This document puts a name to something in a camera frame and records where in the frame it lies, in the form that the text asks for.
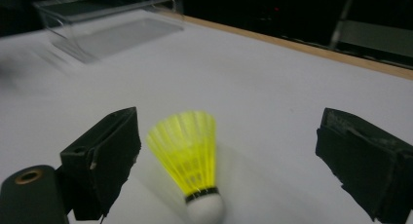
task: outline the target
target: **wooden table edge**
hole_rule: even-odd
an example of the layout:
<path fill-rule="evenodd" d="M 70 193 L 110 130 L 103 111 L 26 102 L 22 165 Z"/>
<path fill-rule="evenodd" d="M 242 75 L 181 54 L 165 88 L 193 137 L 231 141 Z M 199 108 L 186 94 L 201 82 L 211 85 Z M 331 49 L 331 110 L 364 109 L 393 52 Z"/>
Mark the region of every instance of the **wooden table edge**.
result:
<path fill-rule="evenodd" d="M 328 51 L 325 49 L 312 47 L 312 46 L 308 46 L 308 45 L 304 45 L 304 44 L 300 44 L 296 42 L 291 42 L 291 41 L 283 40 L 280 38 L 267 36 L 264 34 L 247 31 L 247 30 L 243 30 L 240 28 L 236 28 L 236 27 L 232 27 L 232 26 L 228 26 L 228 25 L 224 25 L 224 24 L 220 24 L 216 22 L 211 22 L 211 21 L 207 21 L 203 19 L 196 19 L 196 18 L 185 16 L 185 21 L 199 24 L 199 25 L 206 26 L 206 27 L 210 27 L 210 28 L 214 28 L 214 29 L 218 29 L 218 30 L 222 30 L 222 31 L 226 31 L 226 32 L 230 32 L 230 33 L 234 33 L 234 34 L 238 34 L 238 35 L 242 35 L 242 36 L 260 40 L 266 43 L 283 46 L 283 47 L 290 48 L 295 51 L 307 53 L 310 55 L 322 56 L 322 57 L 336 60 L 339 62 L 348 63 L 351 65 L 390 74 L 390 75 L 401 77 L 401 78 L 408 79 L 408 80 L 413 80 L 413 70 L 409 70 L 406 68 L 397 67 L 397 66 L 393 66 L 393 65 L 373 61 L 373 60 L 367 60 L 367 59 L 360 58 L 360 57 L 348 56 L 348 55 Z"/>

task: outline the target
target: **white table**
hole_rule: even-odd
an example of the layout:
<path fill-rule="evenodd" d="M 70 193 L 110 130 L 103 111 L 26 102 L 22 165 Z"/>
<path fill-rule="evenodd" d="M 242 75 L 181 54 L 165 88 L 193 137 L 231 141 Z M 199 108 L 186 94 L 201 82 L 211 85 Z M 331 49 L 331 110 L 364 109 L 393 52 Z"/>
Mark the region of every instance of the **white table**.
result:
<path fill-rule="evenodd" d="M 409 79 L 190 22 L 91 64 L 37 32 L 0 40 L 0 180 L 30 166 L 57 168 L 60 151 L 130 106 L 142 150 L 105 223 L 186 221 L 178 188 L 144 141 L 176 112 L 203 109 L 216 118 L 227 224 L 371 223 L 315 155 L 325 107 L 413 144 Z"/>

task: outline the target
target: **white surface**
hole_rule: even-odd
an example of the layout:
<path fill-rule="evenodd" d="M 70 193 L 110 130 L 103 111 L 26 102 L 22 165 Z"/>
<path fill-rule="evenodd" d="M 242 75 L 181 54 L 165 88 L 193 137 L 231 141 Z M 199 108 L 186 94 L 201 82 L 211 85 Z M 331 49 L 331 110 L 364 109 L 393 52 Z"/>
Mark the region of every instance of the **white surface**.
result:
<path fill-rule="evenodd" d="M 413 144 L 412 81 L 190 23 L 89 65 L 38 33 L 0 40 L 0 180 L 58 167 L 60 151 L 130 106 L 141 139 L 176 112 L 214 115 L 226 224 L 371 223 L 315 155 L 325 107 Z M 142 143 L 105 223 L 185 223 L 182 195 Z"/>
<path fill-rule="evenodd" d="M 221 224 L 224 220 L 224 201 L 219 194 L 197 198 L 188 203 L 187 209 L 193 224 Z"/>

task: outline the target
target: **yellow shuttlecock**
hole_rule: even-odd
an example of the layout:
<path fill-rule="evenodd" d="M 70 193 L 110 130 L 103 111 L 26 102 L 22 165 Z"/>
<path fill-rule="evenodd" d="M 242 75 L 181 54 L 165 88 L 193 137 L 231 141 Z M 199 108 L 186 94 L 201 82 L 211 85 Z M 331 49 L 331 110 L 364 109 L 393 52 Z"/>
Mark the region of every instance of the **yellow shuttlecock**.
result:
<path fill-rule="evenodd" d="M 224 204 L 215 186 L 215 120 L 204 111 L 164 119 L 147 135 L 153 154 L 182 190 L 196 224 L 218 224 Z"/>

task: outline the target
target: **transparent container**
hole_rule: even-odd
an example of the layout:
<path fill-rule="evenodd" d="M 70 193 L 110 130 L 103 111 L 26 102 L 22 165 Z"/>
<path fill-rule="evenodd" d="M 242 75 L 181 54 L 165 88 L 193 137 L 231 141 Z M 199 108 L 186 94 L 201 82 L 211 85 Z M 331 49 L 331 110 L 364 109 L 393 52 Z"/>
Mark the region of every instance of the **transparent container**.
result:
<path fill-rule="evenodd" d="M 183 29 L 183 0 L 36 2 L 51 42 L 83 62 Z"/>

